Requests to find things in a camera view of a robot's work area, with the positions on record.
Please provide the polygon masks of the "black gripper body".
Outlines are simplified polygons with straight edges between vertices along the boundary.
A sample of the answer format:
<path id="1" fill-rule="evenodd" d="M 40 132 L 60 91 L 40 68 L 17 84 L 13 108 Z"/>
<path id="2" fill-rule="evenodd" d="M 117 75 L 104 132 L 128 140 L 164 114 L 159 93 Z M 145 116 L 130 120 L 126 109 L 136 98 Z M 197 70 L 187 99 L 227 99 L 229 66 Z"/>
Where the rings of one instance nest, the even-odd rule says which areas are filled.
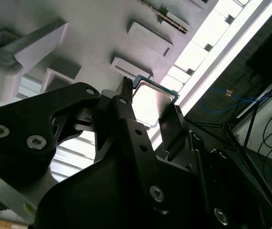
<path id="1" fill-rule="evenodd" d="M 158 160 L 167 214 L 143 199 L 120 156 L 103 159 L 55 185 L 36 211 L 37 229 L 210 229 L 196 178 Z"/>

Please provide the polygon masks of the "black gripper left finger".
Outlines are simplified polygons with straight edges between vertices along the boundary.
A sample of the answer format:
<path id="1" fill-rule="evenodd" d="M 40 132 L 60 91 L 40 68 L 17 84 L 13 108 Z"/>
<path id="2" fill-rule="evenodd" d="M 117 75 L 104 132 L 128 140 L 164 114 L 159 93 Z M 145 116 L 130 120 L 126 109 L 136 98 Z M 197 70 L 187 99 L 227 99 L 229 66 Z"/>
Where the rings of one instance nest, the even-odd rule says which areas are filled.
<path id="1" fill-rule="evenodd" d="M 136 121 L 132 92 L 128 78 L 112 97 L 75 83 L 0 107 L 0 203 L 17 214 L 36 214 L 57 185 L 47 179 L 57 146 L 85 130 L 94 132 L 97 151 L 103 152 L 97 162 L 120 156 L 143 199 L 167 214 L 158 159 L 144 125 Z"/>

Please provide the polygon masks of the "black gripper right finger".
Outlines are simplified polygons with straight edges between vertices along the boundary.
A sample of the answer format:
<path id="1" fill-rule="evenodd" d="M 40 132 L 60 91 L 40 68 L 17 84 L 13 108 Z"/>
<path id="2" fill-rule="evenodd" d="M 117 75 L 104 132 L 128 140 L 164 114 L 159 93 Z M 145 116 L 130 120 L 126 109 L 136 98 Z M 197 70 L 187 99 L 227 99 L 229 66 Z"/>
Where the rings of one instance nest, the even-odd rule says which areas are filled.
<path id="1" fill-rule="evenodd" d="M 179 106 L 159 118 L 166 160 L 184 167 L 188 177 L 175 226 L 180 229 L 272 229 L 272 190 L 244 150 L 238 152 L 246 175 L 223 150 L 208 151 L 189 129 Z"/>

